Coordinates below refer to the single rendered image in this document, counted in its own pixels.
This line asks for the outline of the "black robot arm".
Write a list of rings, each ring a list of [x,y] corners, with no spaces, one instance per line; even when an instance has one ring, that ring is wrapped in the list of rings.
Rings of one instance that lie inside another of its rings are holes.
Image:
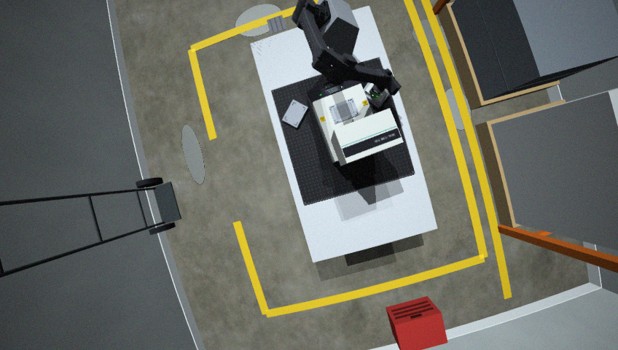
[[[326,0],[320,5],[314,0],[299,0],[292,14],[293,22],[304,31],[308,41],[313,56],[312,67],[327,77],[328,82],[333,85],[340,85],[348,80],[369,82],[377,85],[382,92],[388,88],[390,95],[395,96],[401,85],[389,69],[359,66],[352,55],[344,53],[341,56],[328,49],[319,29],[330,18],[331,13]]]

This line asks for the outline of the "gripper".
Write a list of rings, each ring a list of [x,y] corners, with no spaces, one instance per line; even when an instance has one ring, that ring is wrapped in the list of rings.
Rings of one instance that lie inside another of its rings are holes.
[[[377,85],[373,85],[372,88],[370,89],[369,93],[371,95],[372,98],[378,98],[379,95],[382,93],[381,90],[378,89],[379,87]],[[377,92],[377,93],[376,93]],[[379,94],[379,95],[378,95]],[[373,95],[373,96],[372,96]]]

